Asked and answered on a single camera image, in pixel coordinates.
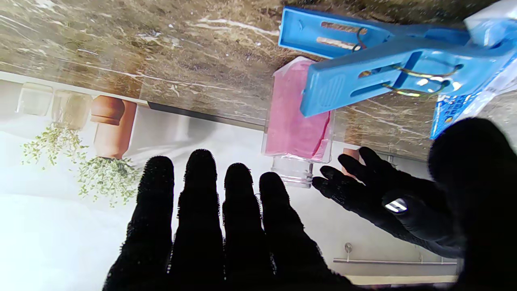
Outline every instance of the pink cloth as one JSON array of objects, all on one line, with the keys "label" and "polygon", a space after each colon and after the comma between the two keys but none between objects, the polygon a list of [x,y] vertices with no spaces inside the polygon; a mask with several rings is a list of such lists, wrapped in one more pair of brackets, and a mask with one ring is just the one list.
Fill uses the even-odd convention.
[{"label": "pink cloth", "polygon": [[329,142],[330,112],[309,118],[300,112],[307,71],[313,63],[298,57],[273,74],[266,155],[292,154],[315,162],[323,159]]}]

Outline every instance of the pink container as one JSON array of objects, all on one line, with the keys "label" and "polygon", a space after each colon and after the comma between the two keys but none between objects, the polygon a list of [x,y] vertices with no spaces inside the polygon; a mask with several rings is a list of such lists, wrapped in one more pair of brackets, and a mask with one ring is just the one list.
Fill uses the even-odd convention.
[{"label": "pink container", "polygon": [[262,153],[285,183],[310,188],[313,163],[330,162],[333,111],[305,118],[300,112],[307,71],[314,61],[299,56],[273,76],[273,96]]}]

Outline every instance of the brown marble surface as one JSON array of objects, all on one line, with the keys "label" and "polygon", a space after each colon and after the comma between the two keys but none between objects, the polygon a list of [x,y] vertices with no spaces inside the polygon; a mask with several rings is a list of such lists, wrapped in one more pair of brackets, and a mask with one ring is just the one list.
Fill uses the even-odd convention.
[{"label": "brown marble surface", "polygon": [[[277,46],[284,5],[458,25],[493,1],[0,2],[0,70],[263,125],[272,73],[300,55]],[[509,126],[514,103],[498,98],[484,114]],[[387,94],[341,108],[336,139],[425,159],[434,105]]]}]

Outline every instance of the green plant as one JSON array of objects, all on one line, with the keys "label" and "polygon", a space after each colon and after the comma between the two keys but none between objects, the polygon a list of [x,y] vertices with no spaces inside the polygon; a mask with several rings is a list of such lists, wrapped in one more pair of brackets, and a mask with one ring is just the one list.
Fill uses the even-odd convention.
[{"label": "green plant", "polygon": [[41,135],[36,136],[36,140],[22,145],[24,155],[22,165],[31,162],[37,164],[44,156],[47,162],[54,166],[57,157],[62,153],[69,157],[74,164],[85,160],[86,153],[82,150],[88,146],[81,145],[82,140],[77,132],[77,130],[52,123]]},{"label": "green plant", "polygon": [[98,195],[110,199],[110,207],[119,201],[125,205],[136,195],[137,182],[141,171],[130,166],[131,159],[94,157],[79,164],[79,183],[82,183],[79,196],[86,197],[90,192],[94,201]]}]

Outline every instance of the glass jar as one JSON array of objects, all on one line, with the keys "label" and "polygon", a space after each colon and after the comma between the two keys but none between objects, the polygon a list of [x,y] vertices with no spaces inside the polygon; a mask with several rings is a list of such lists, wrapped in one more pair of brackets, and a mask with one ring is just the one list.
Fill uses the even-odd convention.
[{"label": "glass jar", "polygon": [[54,90],[50,86],[25,83],[22,86],[16,112],[45,116],[52,101]]},{"label": "glass jar", "polygon": [[331,160],[334,111],[305,118],[300,112],[312,60],[298,57],[274,73],[262,153],[286,185],[310,188],[314,163]]},{"label": "glass jar", "polygon": [[52,104],[52,121],[59,127],[81,130],[88,119],[92,101],[89,94],[57,90]]}]

